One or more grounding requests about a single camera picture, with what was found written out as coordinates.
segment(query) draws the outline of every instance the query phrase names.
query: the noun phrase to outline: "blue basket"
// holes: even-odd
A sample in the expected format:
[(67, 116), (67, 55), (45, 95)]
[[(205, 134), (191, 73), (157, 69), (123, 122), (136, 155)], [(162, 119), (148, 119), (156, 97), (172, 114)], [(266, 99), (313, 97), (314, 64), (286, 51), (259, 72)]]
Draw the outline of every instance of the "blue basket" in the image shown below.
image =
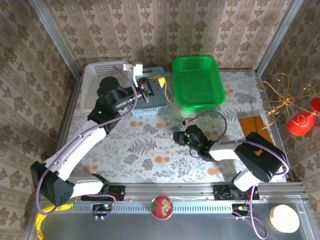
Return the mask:
[[(161, 66), (150, 67), (143, 69), (143, 75), (137, 76), (136, 79), (149, 77), (149, 76), (165, 76), (164, 68)], [(139, 100), (135, 109), (132, 111), (134, 116), (164, 114), (168, 111), (168, 101), (165, 95), (165, 88), (163, 87), (156, 93), (150, 102), (146, 103), (144, 100)]]

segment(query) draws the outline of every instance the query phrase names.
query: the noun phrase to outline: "cable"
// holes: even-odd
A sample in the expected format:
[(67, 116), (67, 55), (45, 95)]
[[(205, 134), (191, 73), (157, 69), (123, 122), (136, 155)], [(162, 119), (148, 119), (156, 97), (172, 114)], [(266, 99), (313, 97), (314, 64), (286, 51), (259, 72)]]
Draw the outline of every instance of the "cable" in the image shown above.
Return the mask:
[(81, 134), (78, 135), (78, 137), (76, 137), (58, 156), (57, 158), (49, 165), (49, 167), (44, 171), (44, 173), (42, 174), (42, 176), (40, 177), (39, 179), (39, 182), (36, 186), (36, 189), (35, 189), (35, 204), (36, 204), (36, 208), (38, 210), (38, 212), (44, 216), (48, 216), (50, 214), (52, 214), (56, 209), (57, 207), (54, 207), (54, 209), (50, 212), (43, 212), (41, 210), (41, 207), (40, 207), (40, 201), (39, 201), (39, 196), (40, 196), (40, 188), (41, 188), (41, 185), (46, 177), (46, 175), (48, 174), (48, 172), (54, 167), (54, 165), (57, 165), (58, 162), (62, 159), (64, 159), (64, 157), (66, 155), (69, 154), (69, 152), (79, 143), (79, 141), (84, 138), (85, 136), (87, 136), (88, 134), (92, 133), (93, 131), (97, 130), (98, 128), (100, 127), (103, 127), (104, 125), (108, 125), (110, 123), (113, 123), (113, 122), (116, 122), (118, 120), (121, 120), (122, 118), (128, 116), (134, 109), (135, 107), (137, 106), (137, 103), (138, 103), (138, 94), (137, 94), (137, 90), (135, 88), (135, 86), (132, 84), (132, 82), (130, 81), (130, 79), (122, 72), (120, 71), (116, 66), (113, 66), (113, 68), (118, 72), (120, 73), (124, 78), (127, 79), (127, 81), (129, 82), (130, 84), (130, 87), (132, 88), (133, 90), (133, 94), (134, 94), (134, 103), (133, 103), (133, 106), (130, 110), (128, 110), (125, 114), (119, 116), (119, 117), (116, 117), (114, 119), (111, 119), (111, 120), (108, 120), (108, 121), (105, 121), (99, 125), (96, 125), (96, 126), (93, 126), (89, 129), (87, 129), (86, 131), (82, 132)]
[(274, 176), (283, 176), (283, 175), (286, 175), (289, 172), (289, 165), (286, 163), (284, 156), (279, 156), (277, 153), (275, 153), (271, 149), (269, 149), (269, 148), (267, 148), (267, 147), (265, 147), (265, 146), (263, 146), (263, 145), (261, 145), (259, 143), (256, 143), (256, 142), (253, 142), (253, 141), (248, 141), (248, 140), (242, 140), (242, 139), (234, 140), (234, 141), (220, 142), (220, 144), (222, 144), (222, 145), (223, 144), (231, 144), (231, 143), (250, 144), (252, 146), (255, 146), (255, 147), (258, 147), (260, 149), (263, 149), (263, 150), (267, 151), (268, 153), (272, 154), (274, 157), (276, 157), (285, 166), (285, 170), (283, 172), (274, 174)]
[(248, 193), (246, 195), (248, 196), (248, 202), (247, 202), (246, 206), (249, 206), (251, 196)]
[(180, 127), (176, 126), (176, 123), (179, 121), (178, 118), (172, 118), (171, 121), (170, 121), (170, 125), (168, 127), (169, 131), (170, 132), (179, 132), (180, 131)]
[(116, 202), (119, 202), (120, 198), (119, 198), (118, 194), (116, 194), (115, 192), (110, 192), (110, 194), (115, 196), (115, 197), (117, 197), (118, 199), (117, 199)]
[[(250, 206), (250, 218), (251, 218), (251, 223), (252, 223), (253, 230), (254, 230), (255, 234), (257, 235), (257, 237), (260, 238), (261, 240), (265, 240), (267, 238), (267, 236), (268, 236), (267, 229), (265, 228), (263, 223), (258, 218), (254, 217), (254, 210), (253, 210), (253, 206), (252, 206), (252, 201), (253, 201), (253, 198), (254, 198), (255, 189), (256, 189), (256, 185), (254, 185), (252, 187), (252, 189), (251, 189), (250, 203), (249, 203), (249, 206)], [(264, 236), (261, 236), (258, 233), (258, 231), (256, 229), (256, 225), (255, 225), (254, 219), (256, 219), (263, 226), (263, 228), (264, 228)]]
[(193, 158), (195, 158), (195, 159), (199, 159), (199, 158), (200, 158), (199, 156), (193, 156), (193, 155), (191, 154), (191, 148), (189, 148), (189, 153), (190, 153), (190, 156), (193, 157)]
[(167, 95), (167, 81), (166, 81), (166, 79), (164, 79), (164, 84), (165, 84), (165, 86), (164, 86), (164, 95), (165, 95), (166, 99), (168, 100), (168, 102), (171, 105), (173, 105), (173, 103), (169, 100), (168, 95)]
[[(245, 219), (251, 218), (252, 225), (254, 226), (254, 227), (253, 227), (253, 230), (254, 230), (255, 234), (257, 235), (257, 237), (260, 238), (261, 240), (267, 239), (268, 233), (267, 233), (267, 229), (266, 229), (265, 225), (263, 224), (263, 222), (262, 222), (259, 218), (255, 217), (255, 216), (252, 216), (252, 215), (251, 215), (252, 212), (250, 212), (250, 216), (242, 216), (241, 214), (237, 213), (236, 211), (233, 211), (232, 213), (235, 214), (235, 215), (237, 215), (239, 218), (245, 218)], [(264, 237), (261, 237), (261, 236), (258, 234), (257, 229), (256, 229), (256, 226), (255, 226), (254, 223), (253, 223), (253, 220), (256, 220), (256, 221), (257, 221), (258, 223), (260, 223), (261, 226), (263, 227), (263, 229), (264, 229), (264, 235), (265, 235)]]
[(209, 113), (209, 112), (214, 112), (214, 113), (216, 113), (216, 114), (219, 114), (219, 115), (222, 117), (222, 119), (224, 120), (224, 131), (223, 131), (223, 133), (222, 133), (222, 134), (217, 138), (217, 140), (216, 140), (217, 142), (219, 142), (219, 140), (222, 138), (223, 135), (226, 134), (226, 131), (227, 131), (227, 119), (226, 119), (226, 117), (225, 117), (222, 113), (220, 113), (220, 112), (218, 112), (218, 111), (216, 111), (216, 110), (203, 111), (203, 112), (201, 112), (200, 114), (198, 114), (197, 116), (195, 116), (194, 118), (191, 118), (191, 119), (188, 121), (188, 123), (190, 123), (191, 121), (193, 121), (193, 120), (195, 120), (196, 118), (200, 117), (201, 115), (206, 114), (206, 113)]
[[(117, 200), (113, 195), (110, 195), (110, 194), (88, 194), (87, 196), (93, 197), (93, 198), (101, 198), (101, 197), (112, 198), (112, 207), (110, 208), (110, 211), (106, 215), (103, 216), (104, 218), (108, 217), (110, 215), (110, 213), (112, 212), (112, 210), (116, 206)], [(97, 216), (97, 211), (99, 208), (101, 208), (101, 206), (97, 206), (94, 208), (93, 216)]]

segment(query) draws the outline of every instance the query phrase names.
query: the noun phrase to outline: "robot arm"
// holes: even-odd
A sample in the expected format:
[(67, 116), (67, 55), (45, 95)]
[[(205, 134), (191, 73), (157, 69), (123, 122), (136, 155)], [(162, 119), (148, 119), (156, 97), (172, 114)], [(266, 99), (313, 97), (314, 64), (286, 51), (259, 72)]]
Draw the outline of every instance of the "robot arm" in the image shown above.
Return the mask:
[[(135, 89), (137, 100), (148, 103), (149, 98), (156, 95), (161, 87), (160, 83), (155, 81), (154, 78), (145, 78), (138, 82), (138, 87)], [(80, 160), (91, 148), (107, 136), (119, 121), (91, 130), (89, 134), (82, 135), (82, 133), (119, 117), (118, 111), (132, 105), (136, 99), (130, 87), (121, 87), (118, 80), (111, 76), (104, 78), (100, 82), (97, 94), (99, 99), (96, 101), (94, 109), (88, 115), (87, 121), (75, 137), (44, 163), (36, 161), (30, 168), (33, 184), (37, 187), (44, 172), (47, 171), (49, 166), (53, 165), (43, 179), (40, 193), (55, 206), (61, 206), (70, 198), (77, 196), (108, 193), (109, 182), (98, 174), (93, 174), (97, 179), (81, 180), (76, 183), (68, 181), (71, 172)], [(73, 144), (73, 140), (79, 136), (81, 137), (80, 140)], [(68, 148), (67, 154), (63, 159), (58, 159), (57, 161), (57, 156), (65, 151), (66, 148)]]
[(242, 161), (246, 169), (232, 179), (229, 192), (224, 193), (234, 199), (241, 199), (244, 193), (245, 196), (247, 195), (247, 190), (252, 186), (260, 182), (267, 183), (276, 174), (282, 162), (270, 151), (285, 159), (285, 154), (280, 149), (256, 132), (251, 132), (247, 137), (237, 141), (220, 143), (208, 140), (202, 130), (194, 124), (188, 126), (185, 132), (174, 132), (173, 140), (181, 146), (187, 145), (190, 149), (196, 150), (198, 156), (207, 162)]

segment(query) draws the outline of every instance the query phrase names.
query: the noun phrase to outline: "red heart ornament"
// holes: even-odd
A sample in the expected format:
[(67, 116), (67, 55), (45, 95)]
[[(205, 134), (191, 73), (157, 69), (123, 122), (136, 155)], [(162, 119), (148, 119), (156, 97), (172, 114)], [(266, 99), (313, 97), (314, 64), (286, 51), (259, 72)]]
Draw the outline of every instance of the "red heart ornament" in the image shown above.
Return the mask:
[(316, 112), (320, 112), (320, 97), (312, 98), (310, 105)]
[(292, 120), (290, 119), (286, 123), (288, 131), (293, 135), (303, 136), (313, 128), (316, 117), (314, 114), (304, 111), (297, 113)]

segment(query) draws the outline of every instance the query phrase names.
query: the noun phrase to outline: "wall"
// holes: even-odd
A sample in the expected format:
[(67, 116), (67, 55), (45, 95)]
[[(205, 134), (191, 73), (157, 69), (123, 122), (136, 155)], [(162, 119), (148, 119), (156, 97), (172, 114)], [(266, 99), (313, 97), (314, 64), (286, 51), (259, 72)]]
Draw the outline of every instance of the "wall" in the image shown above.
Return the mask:
[(220, 68), (255, 68), (289, 0), (46, 0), (83, 70), (127, 58), (168, 67), (212, 55)]
[[(285, 85), (278, 83), (274, 74), (283, 72), (292, 77), (289, 92), (293, 96), (302, 96), (302, 83), (311, 84), (315, 95), (320, 97), (320, 2), (305, 0), (293, 23), (277, 48), (270, 64), (262, 74), (277, 90), (285, 91)], [(268, 92), (271, 100), (277, 96)], [(311, 110), (309, 97), (298, 100), (298, 106)], [(291, 108), (292, 115), (300, 112)], [(293, 173), (302, 182), (314, 211), (318, 226), (320, 226), (320, 117), (316, 119), (314, 128), (306, 135), (298, 137), (286, 129), (289, 120), (285, 110), (276, 116), (276, 122), (286, 148)]]
[(28, 1), (0, 1), (0, 240), (22, 239), (30, 166), (55, 152), (75, 79)]

